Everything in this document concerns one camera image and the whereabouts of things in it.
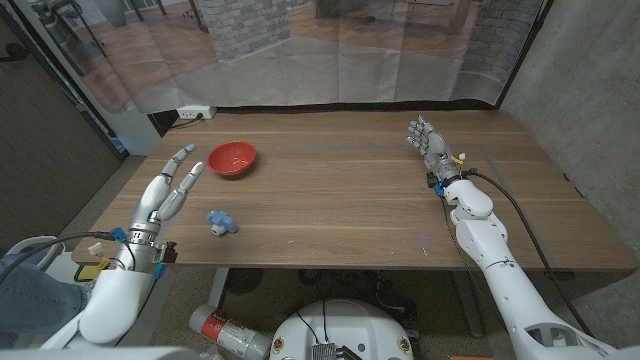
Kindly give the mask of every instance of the red label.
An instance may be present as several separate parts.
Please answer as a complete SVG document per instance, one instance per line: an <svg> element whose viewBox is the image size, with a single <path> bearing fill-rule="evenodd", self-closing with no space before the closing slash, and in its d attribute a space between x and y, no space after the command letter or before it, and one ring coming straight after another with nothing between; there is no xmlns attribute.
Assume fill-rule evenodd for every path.
<svg viewBox="0 0 640 360"><path fill-rule="evenodd" d="M231 319L231 317L225 315L223 312L214 310L207 320L204 321L204 324L202 324L202 330L200 330L200 332L209 339L218 342L218 336L220 336L222 328L229 319Z"/></svg>

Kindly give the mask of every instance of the blue jeans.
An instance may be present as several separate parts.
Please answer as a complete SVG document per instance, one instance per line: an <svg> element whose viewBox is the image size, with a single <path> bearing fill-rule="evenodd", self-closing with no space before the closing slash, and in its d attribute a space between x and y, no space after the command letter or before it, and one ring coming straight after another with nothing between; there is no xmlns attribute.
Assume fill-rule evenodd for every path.
<svg viewBox="0 0 640 360"><path fill-rule="evenodd" d="M0 272L8 265L0 260ZM87 301L83 287L59 282L34 265L21 264L0 285L0 348L12 347L17 333L55 333Z"/></svg>

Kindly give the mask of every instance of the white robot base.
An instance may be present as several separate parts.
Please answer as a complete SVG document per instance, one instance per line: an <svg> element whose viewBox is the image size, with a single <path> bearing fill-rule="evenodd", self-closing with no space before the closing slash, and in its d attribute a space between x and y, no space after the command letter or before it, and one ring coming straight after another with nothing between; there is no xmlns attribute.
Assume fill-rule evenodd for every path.
<svg viewBox="0 0 640 360"><path fill-rule="evenodd" d="M337 358L413 360L413 352L406 331L382 310L358 300L328 299L285 320L273 337L269 356L270 360Z"/></svg>

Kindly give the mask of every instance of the power outlet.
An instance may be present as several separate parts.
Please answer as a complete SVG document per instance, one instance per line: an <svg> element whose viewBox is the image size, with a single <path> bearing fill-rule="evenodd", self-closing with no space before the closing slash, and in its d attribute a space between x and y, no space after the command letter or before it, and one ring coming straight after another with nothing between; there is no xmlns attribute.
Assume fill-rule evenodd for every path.
<svg viewBox="0 0 640 360"><path fill-rule="evenodd" d="M198 114L202 114L203 119L211 119L217 109L213 106L190 105L176 110L180 119L191 120L198 117Z"/></svg>

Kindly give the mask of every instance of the white robotic arm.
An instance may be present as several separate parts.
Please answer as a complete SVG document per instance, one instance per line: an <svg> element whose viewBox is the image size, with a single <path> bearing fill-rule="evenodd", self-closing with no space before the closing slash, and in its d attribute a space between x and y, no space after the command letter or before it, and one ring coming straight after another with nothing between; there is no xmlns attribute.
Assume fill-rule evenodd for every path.
<svg viewBox="0 0 640 360"><path fill-rule="evenodd" d="M129 236L114 256L124 269L112 266L100 273L91 300L80 317L79 330L86 340L106 344L123 336L136 321L158 264L175 260L176 244L162 244L156 237L161 222L171 220L180 211L204 169L204 163L198 162L179 187L170 192L178 167L194 149L191 144L178 151L140 198L129 225Z"/></svg>
<svg viewBox="0 0 640 360"><path fill-rule="evenodd" d="M456 240L484 274L520 360L602 359L617 350L556 316L507 246L507 229L493 213L491 199L464 179L451 150L422 116L411 122L409 142L431 172L430 186L455 206Z"/></svg>

